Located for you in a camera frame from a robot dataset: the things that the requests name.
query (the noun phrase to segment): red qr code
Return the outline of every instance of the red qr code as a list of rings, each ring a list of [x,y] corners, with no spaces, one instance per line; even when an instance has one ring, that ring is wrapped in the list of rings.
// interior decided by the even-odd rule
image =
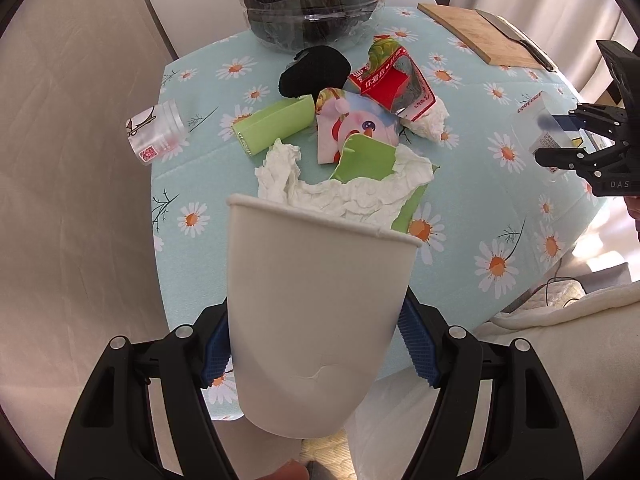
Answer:
[[[149,162],[152,158],[158,156],[158,152],[156,152],[156,149],[153,146],[149,146],[148,148],[142,150],[139,155],[142,160],[144,160],[145,162]]]

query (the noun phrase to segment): knife handle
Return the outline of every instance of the knife handle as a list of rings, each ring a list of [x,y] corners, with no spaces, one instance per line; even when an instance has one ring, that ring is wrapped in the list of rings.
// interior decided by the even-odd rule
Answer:
[[[527,40],[520,40],[520,44],[526,48],[529,53],[534,57],[534,59],[542,65],[547,72],[553,72],[556,68],[549,62],[549,60],[544,56],[535,45],[529,43]]]

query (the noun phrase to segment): human hand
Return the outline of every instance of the human hand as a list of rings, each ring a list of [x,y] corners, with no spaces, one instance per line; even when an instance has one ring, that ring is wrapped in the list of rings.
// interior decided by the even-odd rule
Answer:
[[[625,196],[625,204],[629,216],[636,221],[636,231],[638,231],[638,240],[640,240],[640,197]]]
[[[258,480],[309,480],[309,471],[300,462],[289,460],[277,471]]]

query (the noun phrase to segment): floral tablecloth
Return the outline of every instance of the floral tablecloth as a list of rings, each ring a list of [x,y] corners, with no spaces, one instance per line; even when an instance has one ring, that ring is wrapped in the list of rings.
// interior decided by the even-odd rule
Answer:
[[[440,167],[409,227],[425,241],[411,287],[447,322],[473,329],[539,280],[599,209],[573,173],[555,182],[541,178],[546,170],[523,148],[535,139],[518,140],[510,126],[511,115],[542,89],[552,97],[551,113],[566,113],[577,99],[558,74],[486,65],[417,10],[386,8],[378,30],[407,47],[450,113],[439,144],[409,131],[401,136]],[[368,47],[344,53],[354,70]],[[244,32],[165,69],[160,100],[175,99],[190,131],[152,168],[152,229],[170,328],[192,323],[226,297],[225,198],[255,196],[254,168],[264,159],[264,152],[249,158],[231,126],[280,98],[278,79],[291,61]],[[286,142],[302,149],[303,180],[330,176],[333,165],[316,163],[313,128]],[[396,333],[380,376],[410,364]],[[212,418],[241,416],[231,363],[205,399]]]

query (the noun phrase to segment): metal screw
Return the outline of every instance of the metal screw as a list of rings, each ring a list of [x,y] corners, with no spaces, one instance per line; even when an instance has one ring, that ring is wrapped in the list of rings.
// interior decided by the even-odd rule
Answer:
[[[180,339],[187,339],[193,334],[193,327],[190,325],[182,325],[175,329],[175,336]]]
[[[126,343],[127,343],[126,339],[124,339],[121,335],[117,335],[111,340],[111,342],[109,343],[109,346],[114,350],[119,350],[124,345],[126,345]]]
[[[464,339],[466,337],[466,330],[461,326],[452,326],[449,328],[449,335],[454,339]]]
[[[521,352],[528,352],[531,348],[529,341],[527,341],[526,339],[517,339],[515,346]]]

